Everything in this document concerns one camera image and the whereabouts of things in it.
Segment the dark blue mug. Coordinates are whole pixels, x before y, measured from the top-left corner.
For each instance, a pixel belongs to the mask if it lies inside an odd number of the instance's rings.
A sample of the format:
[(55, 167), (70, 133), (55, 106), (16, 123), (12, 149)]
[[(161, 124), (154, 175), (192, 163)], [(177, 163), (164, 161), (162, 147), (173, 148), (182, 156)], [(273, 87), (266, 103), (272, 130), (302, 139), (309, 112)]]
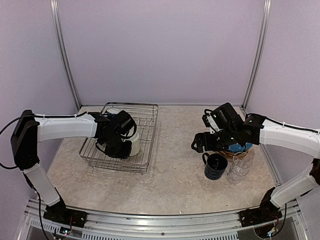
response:
[(205, 152), (202, 154), (202, 161), (205, 165), (204, 175), (210, 180), (220, 179), (228, 166), (228, 160), (218, 153)]

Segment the yellow polka-dot plate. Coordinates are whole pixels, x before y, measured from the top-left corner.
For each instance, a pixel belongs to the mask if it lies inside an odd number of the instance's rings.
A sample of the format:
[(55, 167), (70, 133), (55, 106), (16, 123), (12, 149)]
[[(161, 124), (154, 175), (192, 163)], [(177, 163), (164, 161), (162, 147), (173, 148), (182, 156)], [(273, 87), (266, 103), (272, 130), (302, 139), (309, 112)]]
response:
[(218, 151), (219, 154), (223, 155), (227, 159), (232, 159), (234, 155), (244, 155), (247, 154), (249, 150), (246, 151), (238, 151), (238, 152), (231, 152), (231, 151)]
[(228, 161), (231, 161), (234, 157), (239, 157), (240, 159), (243, 159), (248, 152), (219, 151), (218, 153), (224, 156)]

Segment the blue polka-dot plate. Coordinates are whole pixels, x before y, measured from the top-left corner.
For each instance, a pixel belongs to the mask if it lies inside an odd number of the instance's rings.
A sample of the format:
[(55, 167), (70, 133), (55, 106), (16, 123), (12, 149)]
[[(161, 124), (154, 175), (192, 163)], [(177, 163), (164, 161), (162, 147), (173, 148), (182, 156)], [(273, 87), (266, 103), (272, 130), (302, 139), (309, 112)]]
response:
[(227, 151), (230, 153), (243, 153), (248, 151), (253, 146), (252, 143), (246, 143), (245, 145), (240, 145), (239, 143), (232, 144), (228, 147)]

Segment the clear glass cup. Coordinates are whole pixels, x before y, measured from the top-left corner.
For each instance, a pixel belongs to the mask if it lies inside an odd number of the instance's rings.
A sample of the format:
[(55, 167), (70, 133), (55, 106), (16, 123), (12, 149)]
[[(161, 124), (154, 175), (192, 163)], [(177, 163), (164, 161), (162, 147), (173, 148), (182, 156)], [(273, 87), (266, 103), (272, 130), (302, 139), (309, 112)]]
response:
[(247, 175), (251, 166), (253, 165), (254, 156), (255, 154), (252, 152), (236, 153), (232, 158), (229, 172), (241, 177)]
[(247, 177), (249, 171), (249, 168), (242, 168), (236, 165), (231, 166), (227, 173), (227, 181), (231, 185), (237, 185)]

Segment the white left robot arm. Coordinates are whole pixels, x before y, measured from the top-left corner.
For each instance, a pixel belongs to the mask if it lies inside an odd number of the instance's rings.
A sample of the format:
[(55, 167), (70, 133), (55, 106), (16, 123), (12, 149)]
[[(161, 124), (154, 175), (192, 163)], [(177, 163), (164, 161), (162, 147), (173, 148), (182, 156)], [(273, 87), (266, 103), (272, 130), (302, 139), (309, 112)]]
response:
[(83, 112), (75, 115), (34, 114), (25, 110), (3, 129), (16, 123), (10, 143), (14, 166), (1, 165), (3, 169), (20, 169), (29, 185), (50, 208), (50, 214), (63, 223), (70, 218), (62, 197), (40, 165), (38, 143), (66, 138), (92, 138), (95, 147), (110, 158), (128, 159), (140, 151), (138, 126), (124, 110), (108, 113)]

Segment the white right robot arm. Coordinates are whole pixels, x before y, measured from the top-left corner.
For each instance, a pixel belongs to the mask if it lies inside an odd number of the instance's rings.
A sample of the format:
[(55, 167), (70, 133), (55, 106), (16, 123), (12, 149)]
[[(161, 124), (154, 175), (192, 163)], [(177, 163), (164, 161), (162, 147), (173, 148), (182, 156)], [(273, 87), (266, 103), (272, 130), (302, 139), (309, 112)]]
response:
[(249, 113), (242, 118), (229, 102), (214, 110), (206, 109), (203, 115), (206, 127), (211, 126), (211, 120), (216, 123), (218, 130), (195, 135), (191, 148), (197, 153), (218, 152), (234, 144), (244, 146), (250, 143), (278, 146), (313, 157), (304, 171), (266, 194), (266, 203), (255, 212), (260, 222), (268, 221), (275, 214), (275, 208), (320, 186), (319, 130), (289, 125), (256, 113)]

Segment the teal white mug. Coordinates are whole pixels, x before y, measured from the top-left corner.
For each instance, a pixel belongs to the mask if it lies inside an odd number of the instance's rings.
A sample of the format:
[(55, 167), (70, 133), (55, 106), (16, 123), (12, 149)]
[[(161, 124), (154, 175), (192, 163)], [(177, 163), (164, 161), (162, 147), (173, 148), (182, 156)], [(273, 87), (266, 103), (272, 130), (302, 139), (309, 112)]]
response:
[(121, 112), (120, 109), (118, 108), (114, 108), (114, 107), (110, 107), (106, 110), (106, 112), (104, 113), (108, 118), (113, 118), (115, 117), (117, 114), (119, 114)]

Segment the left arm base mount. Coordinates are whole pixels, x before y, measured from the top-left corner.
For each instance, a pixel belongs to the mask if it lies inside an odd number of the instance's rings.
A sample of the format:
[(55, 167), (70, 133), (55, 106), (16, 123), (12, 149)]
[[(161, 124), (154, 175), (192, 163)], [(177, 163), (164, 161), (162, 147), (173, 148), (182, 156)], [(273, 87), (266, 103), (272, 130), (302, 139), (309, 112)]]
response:
[(46, 206), (43, 217), (55, 223), (70, 227), (84, 228), (88, 214), (85, 211), (68, 208), (58, 194), (59, 201), (52, 206)]

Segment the aluminium front rail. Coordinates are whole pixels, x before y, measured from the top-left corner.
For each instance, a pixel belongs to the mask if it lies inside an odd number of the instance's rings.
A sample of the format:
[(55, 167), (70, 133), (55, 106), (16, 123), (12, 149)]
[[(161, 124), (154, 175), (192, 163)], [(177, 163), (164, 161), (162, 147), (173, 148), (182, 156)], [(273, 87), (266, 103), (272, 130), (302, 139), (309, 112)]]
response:
[(187, 215), (134, 215), (89, 210), (83, 227), (39, 218), (45, 205), (35, 199), (27, 203), (19, 240), (260, 240), (260, 234), (276, 226), (273, 240), (307, 240), (307, 229), (295, 201), (282, 210), (286, 218), (242, 226), (237, 210)]

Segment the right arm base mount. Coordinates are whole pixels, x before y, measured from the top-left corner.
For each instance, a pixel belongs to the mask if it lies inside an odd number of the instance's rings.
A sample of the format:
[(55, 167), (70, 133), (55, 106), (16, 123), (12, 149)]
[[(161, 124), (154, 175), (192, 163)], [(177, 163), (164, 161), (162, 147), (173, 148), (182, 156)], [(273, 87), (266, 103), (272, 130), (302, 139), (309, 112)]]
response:
[(283, 215), (280, 207), (271, 202), (271, 195), (275, 187), (269, 189), (256, 208), (247, 208), (238, 213), (242, 227), (249, 227), (280, 219)]

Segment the right aluminium frame post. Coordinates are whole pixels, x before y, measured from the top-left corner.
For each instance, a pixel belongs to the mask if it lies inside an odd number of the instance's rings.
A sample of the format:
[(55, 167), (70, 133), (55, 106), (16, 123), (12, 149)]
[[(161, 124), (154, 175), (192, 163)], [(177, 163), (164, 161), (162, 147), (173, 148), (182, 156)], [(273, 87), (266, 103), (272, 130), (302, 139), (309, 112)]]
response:
[(260, 25), (259, 35), (258, 35), (257, 47), (256, 47), (254, 59), (253, 59), (253, 65), (251, 68), (248, 85), (247, 85), (244, 99), (243, 99), (243, 102), (241, 105), (241, 107), (244, 111), (249, 106), (249, 102), (250, 102), (250, 99), (251, 99), (251, 96), (252, 96), (252, 93), (254, 90), (254, 85), (255, 85), (255, 82), (257, 79), (261, 59), (263, 56), (264, 45), (265, 45), (265, 40), (266, 40), (266, 36), (267, 36), (270, 13), (271, 13), (271, 5), (272, 5), (271, 0), (264, 1), (262, 20), (261, 20), (261, 25)]

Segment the aluminium frame post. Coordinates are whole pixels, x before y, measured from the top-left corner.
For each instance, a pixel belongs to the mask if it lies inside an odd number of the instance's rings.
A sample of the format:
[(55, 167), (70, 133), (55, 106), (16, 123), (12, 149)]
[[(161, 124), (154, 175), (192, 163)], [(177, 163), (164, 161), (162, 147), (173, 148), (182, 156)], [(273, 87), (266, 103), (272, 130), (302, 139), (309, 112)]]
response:
[(68, 58), (68, 53), (64, 41), (64, 35), (63, 35), (63, 28), (62, 28), (62, 22), (60, 18), (60, 11), (59, 11), (59, 1), (58, 0), (50, 0), (49, 1), (50, 8), (51, 8), (51, 15), (53, 20), (53, 26), (55, 30), (57, 45), (63, 65), (63, 69), (66, 75), (66, 80), (71, 92), (72, 100), (74, 102), (74, 105), (77, 110), (80, 110), (82, 107), (81, 100), (79, 97), (79, 93), (73, 78), (70, 61)]
[(252, 96), (252, 93), (254, 90), (254, 85), (255, 85), (255, 82), (257, 79), (261, 59), (263, 56), (264, 45), (265, 45), (265, 40), (266, 40), (266, 36), (267, 36), (270, 13), (271, 13), (271, 5), (272, 5), (271, 0), (264, 1), (262, 20), (261, 20), (261, 25), (260, 25), (259, 35), (258, 35), (257, 47), (256, 47), (254, 59), (253, 59), (253, 65), (251, 68), (248, 85), (247, 85), (244, 99), (243, 99), (243, 102), (241, 105), (241, 107), (244, 111), (249, 106), (249, 102), (250, 102), (250, 99), (251, 99), (251, 96)]

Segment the left aluminium frame post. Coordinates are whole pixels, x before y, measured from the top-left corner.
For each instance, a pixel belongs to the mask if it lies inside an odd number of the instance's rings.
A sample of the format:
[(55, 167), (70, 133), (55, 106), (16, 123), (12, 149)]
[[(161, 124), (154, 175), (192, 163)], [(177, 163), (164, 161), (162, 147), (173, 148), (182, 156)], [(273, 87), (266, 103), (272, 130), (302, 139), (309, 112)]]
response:
[(58, 0), (50, 0), (49, 1), (50, 8), (51, 8), (51, 15), (53, 20), (53, 26), (55, 30), (57, 45), (63, 65), (63, 69), (66, 75), (66, 80), (71, 92), (72, 100), (74, 102), (74, 105), (77, 110), (80, 110), (82, 107), (81, 100), (79, 97), (79, 93), (73, 78), (70, 61), (68, 58), (68, 53), (64, 41), (64, 35), (63, 35), (63, 28), (62, 28), (62, 22), (60, 18), (60, 11), (59, 11), (59, 1)]

